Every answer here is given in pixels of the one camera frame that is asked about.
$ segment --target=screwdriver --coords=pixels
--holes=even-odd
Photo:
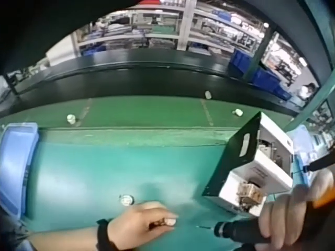
[[[309,240],[321,230],[327,217],[335,209],[335,188],[327,191],[321,199],[307,203],[307,210],[299,242]],[[270,243],[271,238],[262,236],[258,218],[238,220],[233,222],[218,222],[214,227],[197,226],[214,232],[216,237],[229,238],[245,244]]]

